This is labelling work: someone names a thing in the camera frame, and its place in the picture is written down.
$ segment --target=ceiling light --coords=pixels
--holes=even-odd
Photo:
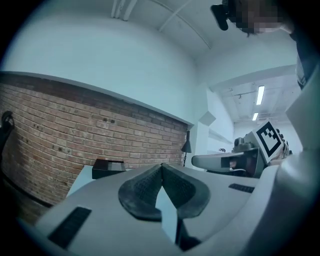
[[[252,121],[256,121],[259,113],[254,113]]]
[[[265,87],[259,86],[258,99],[256,100],[257,105],[261,105],[262,99],[264,97],[264,92],[265,92]]]

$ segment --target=ceiling pipe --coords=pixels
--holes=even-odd
[[[130,14],[132,12],[132,10],[134,9],[134,7],[136,6],[138,0],[131,0],[128,7],[126,8],[126,11],[124,13],[124,16],[123,16],[123,20],[125,22],[127,22],[129,20],[129,17],[130,17]]]
[[[186,1],[183,5],[181,5],[172,15],[163,23],[163,25],[159,28],[159,32],[162,32],[166,25],[183,9],[185,8],[190,2],[193,0]]]
[[[158,1],[158,0],[149,0],[150,2],[153,2],[163,8],[165,8],[166,10],[168,10],[169,12],[174,12],[174,10],[172,10],[170,7],[168,7],[167,5],[165,5],[164,3]],[[197,35],[198,37],[200,37],[202,39],[202,41],[206,44],[206,46],[208,46],[208,48],[211,50],[211,46],[210,44],[207,42],[207,40],[181,15],[179,15],[179,13],[176,14],[176,16],[181,19],[184,23],[186,23]]]
[[[112,19],[115,17],[118,2],[119,2],[119,0],[113,0],[113,6],[112,6],[112,10],[111,10],[111,18]]]
[[[121,0],[120,4],[118,6],[118,9],[116,10],[116,13],[115,13],[115,18],[116,19],[119,19],[120,14],[122,12],[122,9],[125,6],[125,3],[126,3],[126,0]]]

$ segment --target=black device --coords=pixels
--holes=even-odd
[[[217,4],[211,6],[211,11],[213,13],[213,16],[215,17],[215,20],[219,28],[223,31],[228,30],[228,8],[224,4]]]
[[[186,141],[185,141],[183,147],[181,148],[181,151],[185,152],[185,156],[183,158],[183,167],[185,167],[186,160],[187,160],[187,153],[192,153],[191,144],[190,144],[190,131],[189,130],[186,132]]]
[[[7,139],[9,138],[10,133],[15,128],[15,121],[12,117],[11,111],[6,111],[1,117],[1,126],[0,126],[0,163],[2,161],[2,151],[6,145]]]
[[[126,167],[123,161],[97,159],[92,167],[92,179],[97,180],[125,171]]]

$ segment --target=white wall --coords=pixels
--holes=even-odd
[[[193,156],[206,155],[208,149],[209,125],[214,120],[213,115],[209,112],[208,104],[208,86],[206,84],[199,84],[196,87],[193,95],[193,113],[195,124],[190,129],[190,144],[191,151],[187,155],[186,166],[196,170],[203,170],[196,168],[191,164]]]
[[[16,36],[1,70],[91,85],[193,124],[194,62],[156,30],[110,19],[106,2],[47,2]]]
[[[256,74],[249,77],[252,81],[287,72],[294,74],[297,47],[284,31],[251,36],[245,40],[239,36],[238,39],[238,44],[228,40],[217,41],[210,53],[197,60],[200,83],[207,83],[213,88],[219,83],[223,85],[225,81],[250,74]],[[249,83],[250,80],[235,81],[234,85]]]
[[[275,124],[275,128],[280,130],[280,133],[283,134],[283,137],[289,143],[289,149],[292,150],[293,154],[297,154],[303,150],[300,139],[290,123],[281,123]],[[233,138],[244,137],[246,134],[251,132],[257,124],[236,124],[234,125],[234,135]]]
[[[223,148],[230,153],[233,148],[234,123],[216,92],[209,90],[207,97],[208,109],[215,117],[215,120],[209,126],[207,150],[216,152]]]
[[[230,143],[225,143],[223,141],[220,141],[218,139],[210,138],[208,139],[208,148],[207,148],[207,153],[211,155],[210,152],[219,152],[219,149],[225,149],[226,153],[231,153],[234,145]]]

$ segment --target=black box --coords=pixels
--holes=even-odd
[[[103,177],[120,174],[126,171],[123,161],[109,161],[97,159],[92,167],[92,179],[97,180]]]

